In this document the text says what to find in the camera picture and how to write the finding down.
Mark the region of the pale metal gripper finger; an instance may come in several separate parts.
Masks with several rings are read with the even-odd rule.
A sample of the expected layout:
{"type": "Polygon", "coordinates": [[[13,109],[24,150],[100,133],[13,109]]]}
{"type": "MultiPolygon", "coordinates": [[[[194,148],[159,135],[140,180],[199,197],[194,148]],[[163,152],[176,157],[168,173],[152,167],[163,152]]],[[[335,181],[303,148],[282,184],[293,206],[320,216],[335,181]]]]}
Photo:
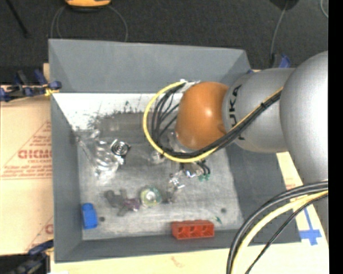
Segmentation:
{"type": "Polygon", "coordinates": [[[165,204],[173,204],[177,201],[177,195],[178,195],[178,192],[175,191],[175,190],[168,190],[166,191],[165,193],[165,199],[164,199],[164,203],[165,204]]]}
{"type": "Polygon", "coordinates": [[[170,174],[168,181],[168,190],[169,191],[178,191],[185,188],[185,185],[181,183],[178,176],[170,174]]]}

